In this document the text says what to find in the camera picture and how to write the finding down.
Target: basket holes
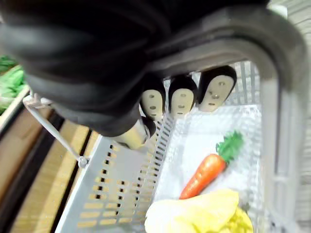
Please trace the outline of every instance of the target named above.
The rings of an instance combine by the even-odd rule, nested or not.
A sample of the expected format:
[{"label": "basket holes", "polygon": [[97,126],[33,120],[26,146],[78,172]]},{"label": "basket holes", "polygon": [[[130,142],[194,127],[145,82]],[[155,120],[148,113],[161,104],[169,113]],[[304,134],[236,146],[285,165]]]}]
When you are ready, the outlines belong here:
[{"label": "basket holes", "polygon": [[110,152],[107,153],[107,156],[110,157],[110,158],[116,158],[117,157],[116,154],[113,154],[113,153],[110,153]]},{"label": "basket holes", "polygon": [[157,156],[155,156],[155,159],[157,159],[157,160],[159,160],[159,161],[162,161],[162,159],[159,158],[159,157],[157,157]]},{"label": "basket holes", "polygon": [[162,146],[166,147],[166,144],[164,144],[163,142],[160,142],[160,144],[161,144]]},{"label": "basket holes", "polygon": [[149,183],[156,183],[155,180],[151,180],[151,179],[148,179],[147,181],[148,181]]},{"label": "basket holes", "polygon": [[119,219],[119,223],[127,223],[127,222],[131,222],[132,219],[129,217],[123,217]]},{"label": "basket holes", "polygon": [[104,219],[104,220],[101,220],[99,222],[100,225],[112,225],[112,224],[115,224],[117,222],[116,219]]},{"label": "basket holes", "polygon": [[159,152],[159,151],[156,151],[155,153],[158,154],[158,155],[164,156],[164,154]]},{"label": "basket holes", "polygon": [[85,203],[85,209],[102,209],[104,207],[103,203]]},{"label": "basket holes", "polygon": [[110,145],[110,149],[114,150],[114,151],[120,151],[119,147],[116,147],[114,145]]},{"label": "basket holes", "polygon": [[100,214],[101,212],[82,212],[80,213],[80,218],[98,217]]},{"label": "basket holes", "polygon": [[128,186],[129,182],[127,181],[118,181],[118,184]]},{"label": "basket holes", "polygon": [[96,225],[97,221],[87,221],[87,222],[78,222],[77,227],[82,228],[82,227],[94,227]]},{"label": "basket holes", "polygon": [[165,134],[167,137],[170,137],[168,133],[166,133],[165,131],[163,131],[163,134]]},{"label": "basket holes", "polygon": [[173,120],[171,120],[169,117],[166,118],[171,124],[173,124]]},{"label": "basket holes", "polygon": [[114,216],[117,216],[118,215],[118,211],[105,211],[103,213],[103,216],[104,217],[114,217]]},{"label": "basket holes", "polygon": [[166,143],[168,143],[168,140],[166,140],[164,137],[161,136],[161,140],[165,141]]},{"label": "basket holes", "polygon": [[165,151],[165,149],[163,149],[162,147],[160,147],[160,146],[158,146],[157,147],[159,150],[161,150],[161,151]]},{"label": "basket holes", "polygon": [[169,133],[171,132],[171,130],[169,130],[166,126],[164,126],[164,129],[168,131]]},{"label": "basket holes", "polygon": [[169,128],[172,128],[172,124],[170,122],[165,122],[165,124],[169,127]]},{"label": "basket holes", "polygon": [[103,183],[110,183],[110,179],[107,179],[107,178],[103,178],[103,177],[101,177],[101,179],[100,179],[100,182],[103,182]]},{"label": "basket holes", "polygon": [[109,192],[109,188],[108,187],[104,187],[104,186],[101,186],[101,185],[94,185],[93,186],[93,190],[94,191]]},{"label": "basket holes", "polygon": [[106,205],[106,209],[118,209],[119,207],[121,207],[121,204],[119,203],[108,203]]}]

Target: green carrot top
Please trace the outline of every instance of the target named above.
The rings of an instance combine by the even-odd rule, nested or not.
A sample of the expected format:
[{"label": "green carrot top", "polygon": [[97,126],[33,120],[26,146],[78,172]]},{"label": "green carrot top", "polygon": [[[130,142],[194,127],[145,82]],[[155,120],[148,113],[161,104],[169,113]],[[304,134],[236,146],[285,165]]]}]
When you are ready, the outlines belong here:
[{"label": "green carrot top", "polygon": [[216,144],[216,151],[222,159],[229,164],[233,160],[243,145],[241,133],[234,131],[224,137],[224,141]]}]

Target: wooden floor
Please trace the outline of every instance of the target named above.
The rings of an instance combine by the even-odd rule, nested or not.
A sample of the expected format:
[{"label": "wooden floor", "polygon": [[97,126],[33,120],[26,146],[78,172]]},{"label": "wooden floor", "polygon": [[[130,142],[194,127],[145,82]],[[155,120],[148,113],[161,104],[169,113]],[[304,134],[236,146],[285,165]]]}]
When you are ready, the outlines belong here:
[{"label": "wooden floor", "polygon": [[[65,121],[60,132],[76,151],[80,151],[88,128]],[[86,148],[86,155],[89,155],[96,138],[97,134],[93,133]],[[73,156],[58,141],[55,141],[27,194],[11,229],[12,233],[51,231],[75,164]]]}]

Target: toy carrot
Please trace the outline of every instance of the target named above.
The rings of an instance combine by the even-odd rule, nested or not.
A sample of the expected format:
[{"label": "toy carrot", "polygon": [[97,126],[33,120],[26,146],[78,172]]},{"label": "toy carrot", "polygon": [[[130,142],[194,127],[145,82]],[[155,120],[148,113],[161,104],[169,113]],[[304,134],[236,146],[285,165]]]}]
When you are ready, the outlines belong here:
[{"label": "toy carrot", "polygon": [[194,176],[182,191],[179,199],[188,199],[199,195],[234,159],[242,144],[241,133],[234,132],[224,137],[224,142],[216,145],[218,154],[210,154],[202,161]]}]

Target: green vegetable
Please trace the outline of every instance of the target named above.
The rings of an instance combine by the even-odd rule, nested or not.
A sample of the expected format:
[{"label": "green vegetable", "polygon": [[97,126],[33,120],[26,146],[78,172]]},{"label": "green vegetable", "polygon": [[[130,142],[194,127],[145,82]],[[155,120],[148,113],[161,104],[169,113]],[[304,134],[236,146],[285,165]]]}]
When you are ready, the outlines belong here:
[{"label": "green vegetable", "polygon": [[16,66],[17,63],[7,55],[0,56],[0,73],[8,71],[10,68]]},{"label": "green vegetable", "polygon": [[15,66],[0,76],[0,115],[9,107],[24,86],[24,71],[21,66]]}]

